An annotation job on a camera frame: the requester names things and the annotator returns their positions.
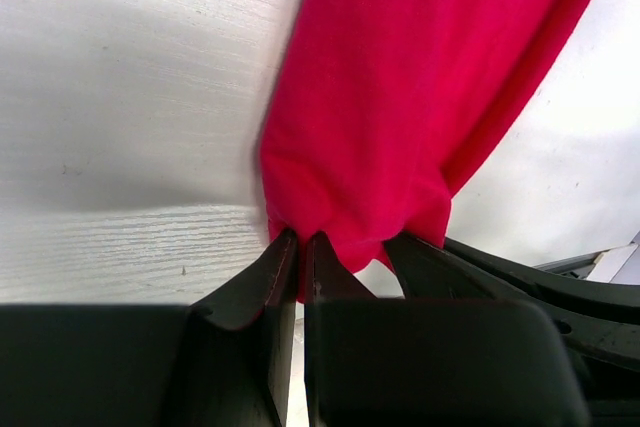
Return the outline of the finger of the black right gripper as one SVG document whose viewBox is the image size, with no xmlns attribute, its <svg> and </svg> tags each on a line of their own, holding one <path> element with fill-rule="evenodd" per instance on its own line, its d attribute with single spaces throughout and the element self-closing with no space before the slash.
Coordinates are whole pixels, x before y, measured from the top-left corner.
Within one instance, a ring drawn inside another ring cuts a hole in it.
<svg viewBox="0 0 640 427">
<path fill-rule="evenodd" d="M 539 271 L 450 238 L 445 240 L 444 249 L 530 296 L 567 311 L 605 320 L 639 318 L 637 285 L 592 282 Z"/>
<path fill-rule="evenodd" d="M 605 320 L 567 311 L 407 233 L 386 241 L 384 250 L 408 298 L 525 301 L 541 308 L 563 339 L 594 425 L 638 425 L 639 318 Z"/>
</svg>

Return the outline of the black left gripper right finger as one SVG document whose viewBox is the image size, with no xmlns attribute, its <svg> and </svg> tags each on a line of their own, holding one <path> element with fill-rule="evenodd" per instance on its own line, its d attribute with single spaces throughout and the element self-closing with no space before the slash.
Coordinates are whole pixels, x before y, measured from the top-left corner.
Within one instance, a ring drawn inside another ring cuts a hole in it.
<svg viewBox="0 0 640 427">
<path fill-rule="evenodd" d="M 308 242 L 305 386 L 313 426 L 586 426 L 561 337 L 538 307 L 379 298 L 325 233 Z"/>
</svg>

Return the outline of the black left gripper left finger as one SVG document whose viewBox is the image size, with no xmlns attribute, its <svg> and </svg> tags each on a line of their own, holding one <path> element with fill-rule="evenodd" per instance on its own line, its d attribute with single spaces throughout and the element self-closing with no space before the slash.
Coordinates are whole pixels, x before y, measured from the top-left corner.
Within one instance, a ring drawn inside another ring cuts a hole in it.
<svg viewBox="0 0 640 427">
<path fill-rule="evenodd" d="M 5 426 L 282 426 L 298 241 L 191 305 L 5 304 Z"/>
</svg>

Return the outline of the magenta t shirt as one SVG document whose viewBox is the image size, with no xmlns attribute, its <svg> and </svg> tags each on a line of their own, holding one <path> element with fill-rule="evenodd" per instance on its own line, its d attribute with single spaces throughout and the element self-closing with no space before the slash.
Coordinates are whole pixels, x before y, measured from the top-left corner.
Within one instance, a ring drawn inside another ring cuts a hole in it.
<svg viewBox="0 0 640 427">
<path fill-rule="evenodd" d="M 302 0 L 259 146 L 268 232 L 323 232 L 352 273 L 444 243 L 591 0 Z"/>
</svg>

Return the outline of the silver aluminium rail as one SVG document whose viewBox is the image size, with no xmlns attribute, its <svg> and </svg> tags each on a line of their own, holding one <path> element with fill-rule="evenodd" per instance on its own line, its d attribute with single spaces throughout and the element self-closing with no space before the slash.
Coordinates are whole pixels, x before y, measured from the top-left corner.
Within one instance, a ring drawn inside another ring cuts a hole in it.
<svg viewBox="0 0 640 427">
<path fill-rule="evenodd" d="M 535 266 L 543 272 L 600 283 L 639 284 L 639 244 L 584 254 Z"/>
</svg>

